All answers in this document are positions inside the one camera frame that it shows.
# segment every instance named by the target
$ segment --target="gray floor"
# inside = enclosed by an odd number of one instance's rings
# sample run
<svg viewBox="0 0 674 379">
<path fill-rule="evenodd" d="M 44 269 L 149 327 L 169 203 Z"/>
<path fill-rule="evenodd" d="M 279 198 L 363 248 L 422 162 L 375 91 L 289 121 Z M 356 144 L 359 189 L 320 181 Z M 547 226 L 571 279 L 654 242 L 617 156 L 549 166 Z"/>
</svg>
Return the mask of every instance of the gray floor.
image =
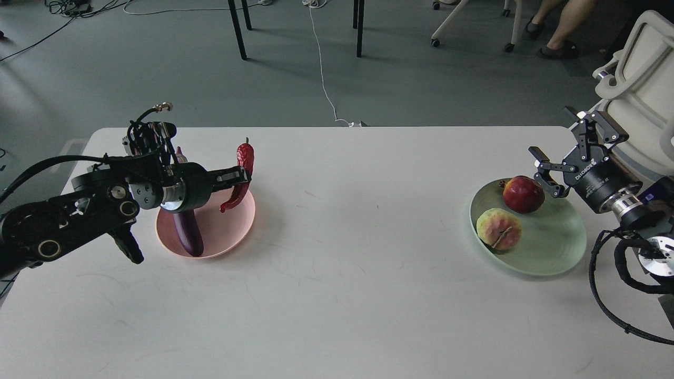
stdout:
<svg viewBox="0 0 674 379">
<path fill-rule="evenodd" d="M 105 3 L 92 0 L 94 8 Z M 528 21 L 538 1 L 525 3 Z M 0 148 L 7 151 L 0 186 L 39 160 L 81 152 L 95 130 L 126 127 L 162 101 L 175 110 L 159 119 L 179 127 L 345 125 L 334 121 L 324 96 L 312 15 L 325 87 L 341 119 L 370 126 L 569 125 L 565 105 L 582 109 L 598 100 L 591 73 L 604 63 L 601 49 L 626 21 L 627 7 L 600 1 L 573 36 L 582 57 L 561 62 L 534 54 L 559 12 L 539 41 L 523 37 L 513 53 L 504 53 L 513 17 L 501 15 L 502 5 L 472 0 L 433 48 L 431 34 L 451 7 L 367 0 L 360 59 L 350 0 L 330 0 L 311 14 L 300 0 L 251 7 L 253 30 L 243 31 L 247 61 L 239 58 L 227 11 L 131 16 L 120 7 L 75 20 L 0 62 Z M 181 7 L 226 7 L 226 1 L 137 0 L 128 10 Z M 8 37 L 0 41 L 0 57 L 66 21 L 43 1 L 11 0 L 0 7 L 0 30 Z M 59 194 L 69 170 L 63 165 L 29 181 L 0 212 Z"/>
</svg>

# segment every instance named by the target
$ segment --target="apple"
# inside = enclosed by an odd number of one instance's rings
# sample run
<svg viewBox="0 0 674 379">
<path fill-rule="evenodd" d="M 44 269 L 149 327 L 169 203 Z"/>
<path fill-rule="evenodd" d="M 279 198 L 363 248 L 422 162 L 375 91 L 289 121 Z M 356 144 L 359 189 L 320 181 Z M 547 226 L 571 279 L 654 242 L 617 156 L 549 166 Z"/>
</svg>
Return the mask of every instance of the apple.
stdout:
<svg viewBox="0 0 674 379">
<path fill-rule="evenodd" d="M 545 192 L 543 187 L 527 176 L 516 176 L 508 182 L 501 181 L 503 202 L 517 213 L 531 213 L 543 205 Z"/>
<path fill-rule="evenodd" d="M 492 249 L 513 248 L 522 236 L 522 224 L 514 214 L 502 208 L 484 211 L 475 223 L 477 236 Z"/>
</svg>

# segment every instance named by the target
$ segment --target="red chili pepper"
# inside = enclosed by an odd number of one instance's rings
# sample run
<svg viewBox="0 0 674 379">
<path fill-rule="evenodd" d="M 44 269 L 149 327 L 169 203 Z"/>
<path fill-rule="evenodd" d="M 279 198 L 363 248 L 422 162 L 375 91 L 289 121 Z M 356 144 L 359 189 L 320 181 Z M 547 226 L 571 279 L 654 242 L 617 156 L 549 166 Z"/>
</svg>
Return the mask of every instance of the red chili pepper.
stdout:
<svg viewBox="0 0 674 379">
<path fill-rule="evenodd" d="M 246 142 L 239 145 L 237 148 L 237 163 L 239 166 L 242 166 L 244 170 L 248 173 L 248 177 L 253 175 L 253 160 L 255 154 L 253 147 L 248 144 L 248 137 L 246 137 Z M 241 203 L 241 200 L 246 196 L 248 192 L 249 183 L 238 184 L 234 186 L 232 195 L 229 197 L 229 200 L 220 205 L 220 211 L 224 213 L 227 209 L 232 209 Z"/>
</svg>

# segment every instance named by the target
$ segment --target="wire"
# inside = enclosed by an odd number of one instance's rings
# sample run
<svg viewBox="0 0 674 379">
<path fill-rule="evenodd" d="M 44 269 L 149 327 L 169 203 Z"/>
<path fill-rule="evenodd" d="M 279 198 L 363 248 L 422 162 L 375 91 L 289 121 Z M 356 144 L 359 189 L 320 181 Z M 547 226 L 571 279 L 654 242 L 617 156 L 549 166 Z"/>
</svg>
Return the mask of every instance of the wire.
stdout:
<svg viewBox="0 0 674 379">
<path fill-rule="evenodd" d="M 121 7 L 122 5 L 124 5 L 124 4 L 117 4 L 118 2 L 119 2 L 119 0 L 111 0 L 106 5 L 103 5 L 99 10 L 91 11 L 91 12 L 88 12 L 88 13 L 68 14 L 73 9 L 75 9 L 75 7 L 77 7 L 72 0 L 52 0 L 52 1 L 49 1 L 49 2 L 47 0 L 44 0 L 44 5 L 49 8 L 49 13 L 60 14 L 64 17 L 70 18 L 70 20 L 68 20 L 68 22 L 66 22 L 65 25 L 56 29 L 55 31 L 50 33 L 48 36 L 44 37 L 43 39 L 39 40 L 38 42 L 34 43 L 33 45 L 30 45 L 29 47 L 26 47 L 25 49 L 19 50 L 14 54 L 8 55 L 8 56 L 0 59 L 0 62 L 4 61 L 7 58 L 13 57 L 14 55 L 18 55 L 20 53 L 23 53 L 24 51 L 39 45 L 40 43 L 44 42 L 49 37 L 53 36 L 54 34 L 59 32 L 60 30 L 62 30 L 66 26 L 68 26 L 76 18 L 94 17 L 94 16 L 96 16 L 96 15 L 102 13 L 102 12 L 109 11 L 110 9 L 114 9 L 114 8 Z"/>
<path fill-rule="evenodd" d="M 11 279 L 2 279 L 2 280 L 0 280 L 0 283 L 7 283 L 7 284 L 4 286 L 4 288 L 2 288 L 2 290 L 0 290 L 0 299 L 2 299 L 3 297 L 7 296 L 7 294 L 9 293 L 9 289 L 10 289 L 11 286 L 14 284 L 14 282 L 16 282 L 16 277 L 17 277 L 17 276 L 19 276 L 19 273 L 18 273 L 18 272 L 17 272 L 16 274 L 14 274 L 14 276 L 13 276 Z"/>
<path fill-rule="evenodd" d="M 319 0 L 302 0 L 302 5 L 306 5 L 311 9 L 320 9 L 325 7 L 328 3 L 328 0 L 325 0 L 322 4 L 319 4 Z"/>
<path fill-rule="evenodd" d="M 335 105 L 332 103 L 332 100 L 330 100 L 330 97 L 328 96 L 328 91 L 326 90 L 326 79 L 323 75 L 323 55 L 321 54 L 321 43 L 318 41 L 318 34 L 316 34 L 316 25 L 313 23 L 313 13 L 312 7 L 309 7 L 309 16 L 311 17 L 311 27 L 313 28 L 313 35 L 316 37 L 316 45 L 318 45 L 318 61 L 320 62 L 321 65 L 321 83 L 323 84 L 323 93 L 326 94 L 326 99 L 330 103 L 330 106 L 332 107 L 332 112 L 334 113 L 335 116 L 335 122 L 337 121 L 343 121 L 347 124 L 347 126 L 352 126 L 347 120 L 345 119 L 340 119 L 337 117 L 337 109 L 335 108 Z"/>
<path fill-rule="evenodd" d="M 608 240 L 611 238 L 615 237 L 616 235 L 620 235 L 621 230 L 620 228 L 608 231 L 604 230 L 601 233 L 599 233 L 599 236 L 597 236 L 596 241 L 594 243 L 594 247 L 592 248 L 592 251 L 590 253 L 590 265 L 588 269 L 588 275 L 590 278 L 590 290 L 592 291 L 592 294 L 594 295 L 594 299 L 596 300 L 597 304 L 599 305 L 600 309 L 604 312 L 604 314 L 611 319 L 616 325 L 620 326 L 625 333 L 632 333 L 638 337 L 641 337 L 643 339 L 647 339 L 649 341 L 653 342 L 658 342 L 662 343 L 665 345 L 674 345 L 674 341 L 669 340 L 669 339 L 664 339 L 663 337 L 659 337 L 653 334 L 650 334 L 648 332 L 644 332 L 643 330 L 639 328 L 635 328 L 634 326 L 628 324 L 627 322 L 623 321 L 621 318 L 613 314 L 609 310 L 609 308 L 604 305 L 604 303 L 601 301 L 599 298 L 599 292 L 596 289 L 596 282 L 594 280 L 594 271 L 596 270 L 596 257 L 599 254 L 599 250 L 606 244 Z"/>
<path fill-rule="evenodd" d="M 47 38 L 53 36 L 54 34 L 56 34 L 56 33 L 57 33 L 58 31 L 60 31 L 61 29 L 63 29 L 63 28 L 65 28 L 66 26 L 68 26 L 68 24 L 70 24 L 70 23 L 73 22 L 74 20 L 75 20 L 75 18 L 71 18 L 68 22 L 65 23 L 65 25 L 63 25 L 62 27 L 60 27 L 60 28 L 54 30 L 54 31 L 53 31 L 51 34 L 49 34 L 48 36 L 44 37 L 43 39 L 39 40 L 38 42 L 34 43 L 33 45 L 30 45 L 29 47 L 26 47 L 26 48 L 23 49 L 23 50 L 19 50 L 19 51 L 17 51 L 16 53 L 14 53 L 14 54 L 12 54 L 12 55 L 8 55 L 8 56 L 6 56 L 6 57 L 0 59 L 0 62 L 4 61 L 4 60 L 7 59 L 7 58 L 13 57 L 14 55 L 23 53 L 24 51 L 26 51 L 26 50 L 28 50 L 28 49 L 31 49 L 32 47 L 37 46 L 37 45 L 40 44 L 42 41 L 44 41 L 44 40 L 46 40 Z"/>
<path fill-rule="evenodd" d="M 160 14 L 160 13 L 166 13 L 166 12 L 228 11 L 229 10 L 229 8 L 193 8 L 193 9 L 188 8 L 188 9 L 165 9 L 165 10 L 162 10 L 162 11 L 154 11 L 154 12 L 148 12 L 148 13 L 131 13 L 131 12 L 127 11 L 127 7 L 129 6 L 129 4 L 133 3 L 134 1 L 136 1 L 136 0 L 127 0 L 126 4 L 124 4 L 124 13 L 130 14 L 130 15 L 133 15 L 133 16 L 148 16 L 148 15 Z M 256 4 L 248 5 L 247 7 L 250 8 L 250 7 L 254 7 L 256 5 L 259 5 L 259 4 L 256 3 Z"/>
<path fill-rule="evenodd" d="M 62 155 L 37 162 L 31 167 L 28 167 L 21 175 L 19 175 L 18 178 L 14 179 L 14 181 L 11 184 L 9 184 L 7 188 L 5 188 L 2 194 L 0 194 L 0 204 L 2 204 L 2 202 L 5 201 L 9 197 L 9 195 L 11 195 L 14 191 L 16 191 L 16 189 L 19 188 L 21 184 L 25 183 L 33 176 L 41 173 L 42 171 L 48 169 L 49 167 L 58 165 L 60 163 L 74 162 L 74 161 L 92 161 L 92 162 L 106 163 L 108 160 L 107 158 L 98 158 L 97 156 Z"/>
</svg>

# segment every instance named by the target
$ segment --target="black table leg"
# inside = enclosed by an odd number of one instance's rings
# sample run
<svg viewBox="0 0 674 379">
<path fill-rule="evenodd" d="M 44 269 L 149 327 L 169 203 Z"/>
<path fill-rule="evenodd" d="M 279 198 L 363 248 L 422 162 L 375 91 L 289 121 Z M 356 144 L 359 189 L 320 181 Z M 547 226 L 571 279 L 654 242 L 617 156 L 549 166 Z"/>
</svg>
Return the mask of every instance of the black table leg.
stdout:
<svg viewBox="0 0 674 379">
<path fill-rule="evenodd" d="M 239 44 L 239 53 L 241 58 L 245 61 L 248 59 L 246 56 L 246 48 L 243 46 L 243 37 L 241 36 L 241 25 L 239 25 L 239 17 L 237 16 L 237 6 L 234 5 L 234 0 L 227 0 L 229 4 L 229 13 L 232 15 L 232 24 L 234 24 L 234 33 L 237 35 L 237 43 Z"/>
<path fill-rule="evenodd" d="M 363 51 L 363 12 L 365 11 L 365 0 L 358 0 L 358 45 L 356 46 L 356 57 L 361 57 Z"/>
<path fill-rule="evenodd" d="M 251 16 L 248 14 L 248 2 L 246 0 L 241 0 L 241 7 L 243 8 L 243 18 L 246 20 L 246 29 L 253 30 L 251 26 Z"/>
<path fill-rule="evenodd" d="M 358 28 L 358 0 L 353 0 L 353 28 Z"/>
</svg>

